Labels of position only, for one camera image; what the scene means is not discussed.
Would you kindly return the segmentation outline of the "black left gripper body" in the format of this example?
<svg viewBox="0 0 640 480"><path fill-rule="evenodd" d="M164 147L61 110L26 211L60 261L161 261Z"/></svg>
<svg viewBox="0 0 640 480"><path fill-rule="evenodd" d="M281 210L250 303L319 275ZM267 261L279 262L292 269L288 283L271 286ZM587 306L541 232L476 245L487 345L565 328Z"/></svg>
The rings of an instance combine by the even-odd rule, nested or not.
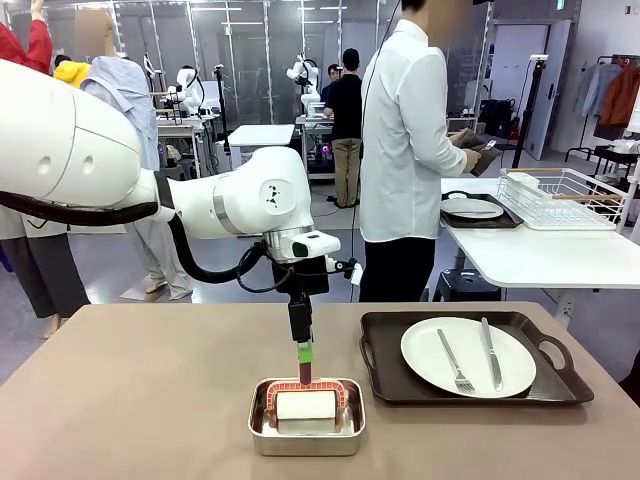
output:
<svg viewBox="0 0 640 480"><path fill-rule="evenodd" d="M329 275L324 256L289 264L272 262L271 268L278 293L305 293L313 296L329 292Z"/></svg>

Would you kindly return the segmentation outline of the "pink lint roller white roll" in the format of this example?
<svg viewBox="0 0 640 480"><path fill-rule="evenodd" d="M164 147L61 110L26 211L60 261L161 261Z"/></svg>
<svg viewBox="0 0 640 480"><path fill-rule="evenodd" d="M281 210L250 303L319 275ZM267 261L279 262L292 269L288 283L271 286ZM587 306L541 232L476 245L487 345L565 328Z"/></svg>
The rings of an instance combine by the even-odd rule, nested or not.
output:
<svg viewBox="0 0 640 480"><path fill-rule="evenodd" d="M336 378L315 377L310 362L300 363L296 379L272 382L266 390L270 424L287 435L337 433L344 421L348 394Z"/></svg>

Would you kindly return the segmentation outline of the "brown serving tray with handles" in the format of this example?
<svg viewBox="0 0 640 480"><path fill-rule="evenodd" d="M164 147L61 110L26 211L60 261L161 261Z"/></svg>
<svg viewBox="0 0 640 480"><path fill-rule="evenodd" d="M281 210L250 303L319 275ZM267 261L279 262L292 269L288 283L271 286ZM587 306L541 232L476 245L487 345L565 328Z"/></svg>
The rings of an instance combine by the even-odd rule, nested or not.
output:
<svg viewBox="0 0 640 480"><path fill-rule="evenodd" d="M486 317L494 326L524 344L533 355L537 375L529 390L505 399L473 399L454 395L420 378L406 364L400 349L404 332L421 320L435 317ZM375 397L397 407L435 405L568 406L593 400L594 393L574 368L568 348L543 333L517 311L400 311L370 312L361 319L360 350Z"/></svg>

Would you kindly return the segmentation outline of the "large white round plate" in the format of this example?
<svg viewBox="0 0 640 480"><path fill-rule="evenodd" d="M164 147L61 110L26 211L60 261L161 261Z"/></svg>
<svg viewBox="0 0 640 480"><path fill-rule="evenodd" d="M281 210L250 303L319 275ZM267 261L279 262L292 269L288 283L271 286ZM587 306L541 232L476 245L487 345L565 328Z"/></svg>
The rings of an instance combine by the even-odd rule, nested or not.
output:
<svg viewBox="0 0 640 480"><path fill-rule="evenodd" d="M503 378L500 391L493 386L481 319L445 316L421 320L402 335L402 357L420 378L454 395L497 400L529 390L537 375L533 355L514 336L494 326L490 325L490 328ZM439 339L438 329L445 333L463 374L475 388L474 393L456 388L455 372Z"/></svg>

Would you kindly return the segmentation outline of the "silver fork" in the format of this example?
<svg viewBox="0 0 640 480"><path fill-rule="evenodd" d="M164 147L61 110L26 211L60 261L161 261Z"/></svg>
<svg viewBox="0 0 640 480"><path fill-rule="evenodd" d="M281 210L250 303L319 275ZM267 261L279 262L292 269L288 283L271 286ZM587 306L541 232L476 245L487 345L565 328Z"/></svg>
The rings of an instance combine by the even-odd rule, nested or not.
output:
<svg viewBox="0 0 640 480"><path fill-rule="evenodd" d="M450 344L446 338L445 333L441 329L438 329L437 333L442 343L442 346L444 348L444 351L454 369L454 372L455 372L454 383L456 385L456 388L461 392L474 393L475 388L472 385L472 383L468 380L468 378L463 374L461 367L453 353L453 350L451 349Z"/></svg>

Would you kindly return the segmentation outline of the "silver table knife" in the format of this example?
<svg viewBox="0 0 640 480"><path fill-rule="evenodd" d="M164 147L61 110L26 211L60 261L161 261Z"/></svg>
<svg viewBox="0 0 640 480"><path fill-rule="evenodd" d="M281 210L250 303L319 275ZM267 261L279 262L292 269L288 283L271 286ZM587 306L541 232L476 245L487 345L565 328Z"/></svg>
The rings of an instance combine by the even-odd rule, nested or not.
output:
<svg viewBox="0 0 640 480"><path fill-rule="evenodd" d="M491 335L491 328L490 328L488 319L486 317L481 318L481 325L482 325L484 342L486 345L486 351L488 355L488 361L491 368L493 386L496 391L500 391L503 386L502 372L501 372L498 356L494 349L492 335Z"/></svg>

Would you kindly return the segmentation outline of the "brown cloth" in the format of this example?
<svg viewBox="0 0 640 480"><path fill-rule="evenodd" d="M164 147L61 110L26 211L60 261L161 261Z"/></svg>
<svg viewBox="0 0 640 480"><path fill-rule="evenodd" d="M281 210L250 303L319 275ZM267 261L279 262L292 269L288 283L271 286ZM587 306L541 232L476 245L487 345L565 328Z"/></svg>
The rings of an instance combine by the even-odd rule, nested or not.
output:
<svg viewBox="0 0 640 480"><path fill-rule="evenodd" d="M495 140L487 140L470 129L464 129L451 135L450 140L458 148L472 150L480 154L480 159L470 171L470 174L475 177L482 175L500 155Z"/></svg>

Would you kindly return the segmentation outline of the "small white left clip-on device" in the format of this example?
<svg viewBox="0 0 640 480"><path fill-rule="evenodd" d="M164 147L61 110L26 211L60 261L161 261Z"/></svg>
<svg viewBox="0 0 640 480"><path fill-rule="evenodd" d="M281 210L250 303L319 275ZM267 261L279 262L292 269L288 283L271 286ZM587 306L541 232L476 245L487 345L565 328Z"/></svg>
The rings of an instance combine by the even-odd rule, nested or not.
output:
<svg viewBox="0 0 640 480"><path fill-rule="evenodd" d="M359 286L363 275L362 265L355 259L336 261L335 272L341 273L354 286Z"/></svg>

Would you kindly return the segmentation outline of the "black plastic stool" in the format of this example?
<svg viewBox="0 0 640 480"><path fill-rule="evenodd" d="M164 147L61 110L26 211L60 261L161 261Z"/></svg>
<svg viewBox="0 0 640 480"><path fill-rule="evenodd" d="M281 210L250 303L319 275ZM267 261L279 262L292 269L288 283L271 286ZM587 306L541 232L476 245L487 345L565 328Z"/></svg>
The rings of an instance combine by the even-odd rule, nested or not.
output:
<svg viewBox="0 0 640 480"><path fill-rule="evenodd" d="M499 302L502 289L489 283L475 269L443 270L436 283L432 302Z"/></svg>

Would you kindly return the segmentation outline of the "white background robot tall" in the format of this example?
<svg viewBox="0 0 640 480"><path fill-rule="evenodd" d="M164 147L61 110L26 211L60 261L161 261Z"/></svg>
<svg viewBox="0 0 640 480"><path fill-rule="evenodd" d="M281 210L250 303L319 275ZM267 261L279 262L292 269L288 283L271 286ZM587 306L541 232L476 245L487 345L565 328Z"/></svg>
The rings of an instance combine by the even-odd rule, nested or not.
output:
<svg viewBox="0 0 640 480"><path fill-rule="evenodd" d="M293 66L286 71L286 75L300 87L300 101L303 111L307 113L311 103L320 101L320 94L317 90L319 69L316 62L300 53Z"/></svg>

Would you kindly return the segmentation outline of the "black stand with white device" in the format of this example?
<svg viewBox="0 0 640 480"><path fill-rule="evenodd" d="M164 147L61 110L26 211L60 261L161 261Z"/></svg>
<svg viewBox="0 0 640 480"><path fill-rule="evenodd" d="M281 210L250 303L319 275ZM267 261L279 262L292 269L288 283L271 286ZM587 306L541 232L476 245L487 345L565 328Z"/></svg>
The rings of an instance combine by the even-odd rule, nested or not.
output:
<svg viewBox="0 0 640 480"><path fill-rule="evenodd" d="M520 136L516 143L514 157L512 160L513 168L517 168L520 164L520 159L524 151L525 140L528 135L532 116L533 116L533 110L534 110L539 86L541 83L544 69L546 68L546 63L548 61L548 58L549 58L548 54L534 54L530 57L530 60L534 61L534 64L533 64L534 69L532 73L532 81L529 89L527 103L523 112L522 123L520 128Z"/></svg>

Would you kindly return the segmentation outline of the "black clothes rack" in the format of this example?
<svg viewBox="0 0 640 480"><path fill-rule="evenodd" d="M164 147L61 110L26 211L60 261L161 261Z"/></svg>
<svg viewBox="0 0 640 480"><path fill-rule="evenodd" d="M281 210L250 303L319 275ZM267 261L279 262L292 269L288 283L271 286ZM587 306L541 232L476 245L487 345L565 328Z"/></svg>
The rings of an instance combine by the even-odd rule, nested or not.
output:
<svg viewBox="0 0 640 480"><path fill-rule="evenodd" d="M603 126L599 124L600 116L583 117L581 113L581 104L587 90L588 75L591 68L599 63L616 63L622 69L628 65L640 67L640 56L638 55L608 55L600 56L594 64L585 65L581 68L579 77L578 92L572 102L572 109L575 114L579 114L583 118L583 126L580 137L580 144L577 147L570 148L565 154L565 161L568 161L569 155L579 152L587 157L593 154L594 148L585 140L587 127L594 127L592 136L594 138L613 141L619 139L623 135L624 128L616 126Z"/></svg>

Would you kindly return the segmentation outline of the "light blue hanging shirt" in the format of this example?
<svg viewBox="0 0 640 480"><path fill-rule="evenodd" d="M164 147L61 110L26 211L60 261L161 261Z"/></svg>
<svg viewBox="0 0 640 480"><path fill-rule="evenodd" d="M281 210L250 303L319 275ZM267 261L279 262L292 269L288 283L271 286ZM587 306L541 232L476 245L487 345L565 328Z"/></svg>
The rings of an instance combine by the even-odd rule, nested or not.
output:
<svg viewBox="0 0 640 480"><path fill-rule="evenodd" d="M583 117L601 115L609 85L621 70L622 67L616 63L599 63L591 68L587 90L581 104Z"/></svg>

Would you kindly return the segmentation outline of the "orange hanging jacket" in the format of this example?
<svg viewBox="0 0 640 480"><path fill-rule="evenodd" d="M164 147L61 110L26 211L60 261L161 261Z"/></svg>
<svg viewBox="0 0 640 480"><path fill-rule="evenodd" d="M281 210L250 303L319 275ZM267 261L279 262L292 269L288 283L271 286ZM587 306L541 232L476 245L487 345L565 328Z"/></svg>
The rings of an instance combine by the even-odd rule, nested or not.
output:
<svg viewBox="0 0 640 480"><path fill-rule="evenodd" d="M640 67L628 65L611 81L606 91L599 124L626 127L640 89Z"/></svg>

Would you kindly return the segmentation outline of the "metal frame workbench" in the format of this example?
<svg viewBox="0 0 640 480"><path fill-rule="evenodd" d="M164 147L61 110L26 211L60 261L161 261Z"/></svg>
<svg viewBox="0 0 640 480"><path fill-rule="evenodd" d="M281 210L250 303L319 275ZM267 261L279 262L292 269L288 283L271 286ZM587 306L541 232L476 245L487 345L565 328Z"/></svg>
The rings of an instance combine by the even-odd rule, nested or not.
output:
<svg viewBox="0 0 640 480"><path fill-rule="evenodd" d="M156 120L161 169L176 180L216 175L217 114Z"/></svg>

